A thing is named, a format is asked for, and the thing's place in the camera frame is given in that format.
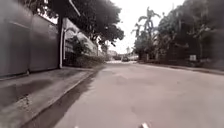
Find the curb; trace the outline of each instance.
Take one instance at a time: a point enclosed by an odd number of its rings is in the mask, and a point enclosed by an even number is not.
[[[64,84],[63,90],[60,87],[65,81],[60,81],[55,84],[55,88],[48,88],[43,90],[46,94],[52,93],[53,95],[46,95],[43,97],[40,93],[34,93],[27,96],[24,99],[16,102],[12,106],[9,106],[0,111],[0,128],[21,128],[28,124],[30,121],[38,117],[43,111],[46,111],[51,106],[53,106],[57,101],[59,101],[64,95],[69,93],[73,88],[83,83],[85,80],[97,74],[103,68],[103,65],[95,67],[92,71],[86,73],[80,73],[81,78],[76,78],[77,82],[74,83],[74,77],[68,78],[66,84]],[[30,105],[23,106],[26,104],[27,99],[35,99],[35,102]]]
[[[160,65],[160,64],[151,64],[151,63],[138,63],[138,64],[164,67],[164,68],[172,68],[172,69],[182,69],[182,70],[200,72],[200,73],[206,73],[206,74],[224,75],[224,71],[220,71],[220,70],[211,70],[211,69],[204,69],[204,68],[191,68],[191,67],[172,66],[172,65]]]

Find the bush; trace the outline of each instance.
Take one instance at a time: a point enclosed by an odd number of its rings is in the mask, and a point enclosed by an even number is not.
[[[74,66],[79,68],[93,68],[97,65],[104,63],[105,60],[102,57],[93,57],[82,55],[77,58]]]

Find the wall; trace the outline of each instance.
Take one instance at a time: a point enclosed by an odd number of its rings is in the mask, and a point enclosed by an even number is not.
[[[55,29],[15,0],[0,0],[0,77],[57,68]]]

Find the palm tree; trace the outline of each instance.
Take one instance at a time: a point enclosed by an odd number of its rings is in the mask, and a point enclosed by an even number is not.
[[[133,29],[131,33],[135,32],[135,37],[138,38],[140,36],[140,30],[142,25],[136,23],[135,24],[136,29]]]
[[[152,18],[155,17],[155,16],[160,18],[159,14],[155,13],[153,10],[150,10],[149,7],[148,7],[147,8],[147,15],[146,16],[141,16],[138,19],[138,22],[141,22],[142,20],[145,20],[144,30],[148,31],[149,34],[154,29],[154,24],[153,24]]]

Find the street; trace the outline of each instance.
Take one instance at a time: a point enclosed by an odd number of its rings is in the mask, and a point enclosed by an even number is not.
[[[223,128],[224,77],[109,63],[55,128]]]

